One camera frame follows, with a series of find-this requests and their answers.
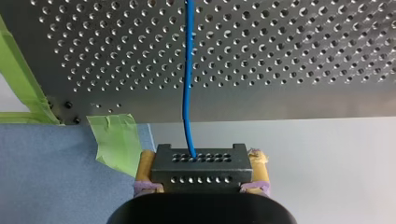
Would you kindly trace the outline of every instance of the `black round object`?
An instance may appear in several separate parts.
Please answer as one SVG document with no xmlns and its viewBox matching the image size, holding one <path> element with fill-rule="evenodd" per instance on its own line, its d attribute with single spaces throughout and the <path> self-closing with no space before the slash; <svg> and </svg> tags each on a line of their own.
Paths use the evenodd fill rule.
<svg viewBox="0 0 396 224">
<path fill-rule="evenodd" d="M 255 194 L 148 194 L 117 209 L 107 224 L 295 224 L 279 203 Z"/>
</svg>

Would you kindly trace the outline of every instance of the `perforated metal plate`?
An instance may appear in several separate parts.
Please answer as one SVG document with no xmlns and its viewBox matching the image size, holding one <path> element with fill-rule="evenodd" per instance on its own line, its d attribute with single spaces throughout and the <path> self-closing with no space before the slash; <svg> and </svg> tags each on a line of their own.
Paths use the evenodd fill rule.
<svg viewBox="0 0 396 224">
<path fill-rule="evenodd" d="M 0 6 L 66 123 L 109 113 L 180 120 L 184 1 Z M 395 8 L 369 0 L 196 1 L 191 120 L 396 115 Z"/>
</svg>

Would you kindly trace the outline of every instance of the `purple tape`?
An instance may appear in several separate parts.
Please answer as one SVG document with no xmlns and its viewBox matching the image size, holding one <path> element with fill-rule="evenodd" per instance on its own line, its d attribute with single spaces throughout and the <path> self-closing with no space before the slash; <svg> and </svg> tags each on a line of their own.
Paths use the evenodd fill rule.
<svg viewBox="0 0 396 224">
<path fill-rule="evenodd" d="M 135 181 L 134 182 L 134 196 L 142 192 L 143 189 L 160 189 L 162 188 L 162 184 L 154 184 L 151 181 Z"/>
<path fill-rule="evenodd" d="M 245 193 L 247 189 L 261 189 L 262 193 L 266 196 L 270 196 L 271 193 L 271 184 L 267 181 L 255 181 L 251 183 L 246 183 L 241 186 L 241 192 Z"/>
</svg>

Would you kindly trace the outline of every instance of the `screw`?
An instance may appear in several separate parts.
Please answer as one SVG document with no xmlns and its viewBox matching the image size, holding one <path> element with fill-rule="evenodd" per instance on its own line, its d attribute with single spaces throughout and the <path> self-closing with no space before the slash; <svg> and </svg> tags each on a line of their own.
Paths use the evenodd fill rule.
<svg viewBox="0 0 396 224">
<path fill-rule="evenodd" d="M 74 122 L 75 124 L 80 124 L 80 123 L 81 123 L 81 119 L 80 119 L 79 117 L 75 117 L 75 118 L 73 119 L 73 122 Z"/>
<path fill-rule="evenodd" d="M 64 103 L 64 107 L 66 107 L 67 109 L 70 109 L 73 107 L 73 104 L 67 101 L 66 103 Z"/>
</svg>

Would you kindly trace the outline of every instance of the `black metal block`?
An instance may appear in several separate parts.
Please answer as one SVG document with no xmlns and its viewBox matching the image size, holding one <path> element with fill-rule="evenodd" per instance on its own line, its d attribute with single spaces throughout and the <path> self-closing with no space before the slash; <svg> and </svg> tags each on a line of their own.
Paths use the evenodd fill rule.
<svg viewBox="0 0 396 224">
<path fill-rule="evenodd" d="M 197 148 L 197 158 L 184 148 L 158 145 L 151 180 L 165 192 L 237 192 L 251 181 L 252 168 L 245 144 L 233 148 Z"/>
</svg>

